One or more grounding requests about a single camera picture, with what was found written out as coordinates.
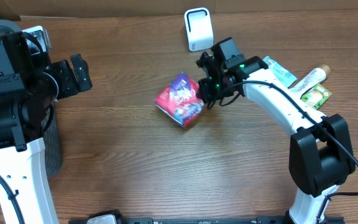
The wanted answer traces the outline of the purple Carefree pad pack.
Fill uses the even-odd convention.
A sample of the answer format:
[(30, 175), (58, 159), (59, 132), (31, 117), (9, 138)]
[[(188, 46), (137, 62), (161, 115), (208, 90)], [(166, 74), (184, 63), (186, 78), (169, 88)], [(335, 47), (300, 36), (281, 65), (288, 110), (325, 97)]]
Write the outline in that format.
[(186, 127), (204, 108), (203, 100), (196, 96), (198, 90), (199, 85), (180, 72), (174, 81), (155, 97), (155, 104), (180, 126)]

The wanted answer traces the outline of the teal wet wipes pack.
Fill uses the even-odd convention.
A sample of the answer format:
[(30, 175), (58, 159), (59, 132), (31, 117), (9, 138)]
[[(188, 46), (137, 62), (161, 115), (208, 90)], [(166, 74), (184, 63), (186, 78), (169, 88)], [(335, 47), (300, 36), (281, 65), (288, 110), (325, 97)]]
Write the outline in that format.
[(296, 76), (269, 56), (266, 56), (263, 61), (268, 65), (269, 69), (285, 87), (289, 88), (297, 81)]

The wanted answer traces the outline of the white tube gold cap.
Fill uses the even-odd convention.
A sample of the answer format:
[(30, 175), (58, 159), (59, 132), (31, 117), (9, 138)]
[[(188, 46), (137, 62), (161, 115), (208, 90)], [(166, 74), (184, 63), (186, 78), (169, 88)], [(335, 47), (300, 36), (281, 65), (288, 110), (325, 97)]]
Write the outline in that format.
[(309, 74), (307, 74), (302, 80), (300, 80), (294, 87), (289, 90), (301, 98), (309, 89), (315, 85), (325, 81), (331, 73), (331, 68), (328, 65), (320, 65), (314, 68)]

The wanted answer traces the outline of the green tea carton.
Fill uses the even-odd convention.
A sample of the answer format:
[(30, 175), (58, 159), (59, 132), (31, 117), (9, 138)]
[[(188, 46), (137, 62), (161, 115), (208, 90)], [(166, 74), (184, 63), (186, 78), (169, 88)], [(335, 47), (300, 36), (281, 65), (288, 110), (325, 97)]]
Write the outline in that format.
[(332, 93), (321, 84), (315, 85), (302, 95), (301, 100), (308, 106), (318, 110), (328, 100)]

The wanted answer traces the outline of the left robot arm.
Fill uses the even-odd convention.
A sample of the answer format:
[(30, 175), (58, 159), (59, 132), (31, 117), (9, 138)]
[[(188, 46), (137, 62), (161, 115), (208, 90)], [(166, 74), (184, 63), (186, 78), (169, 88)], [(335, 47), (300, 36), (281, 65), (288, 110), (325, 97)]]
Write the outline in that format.
[(45, 133), (56, 101), (93, 84), (81, 55), (51, 62), (40, 26), (0, 33), (0, 205), (6, 223), (57, 223)]

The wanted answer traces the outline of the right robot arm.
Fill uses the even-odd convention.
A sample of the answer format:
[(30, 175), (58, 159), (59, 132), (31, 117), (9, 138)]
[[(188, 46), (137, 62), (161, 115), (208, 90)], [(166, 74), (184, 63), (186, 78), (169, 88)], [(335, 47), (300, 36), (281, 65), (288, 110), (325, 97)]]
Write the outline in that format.
[(282, 223), (344, 223), (324, 213), (332, 196), (356, 169), (346, 120), (308, 106), (273, 74), (260, 57), (245, 58), (226, 38), (196, 61), (207, 77), (198, 98), (212, 108), (226, 97), (257, 103), (290, 138), (289, 171), (297, 185), (295, 201)]

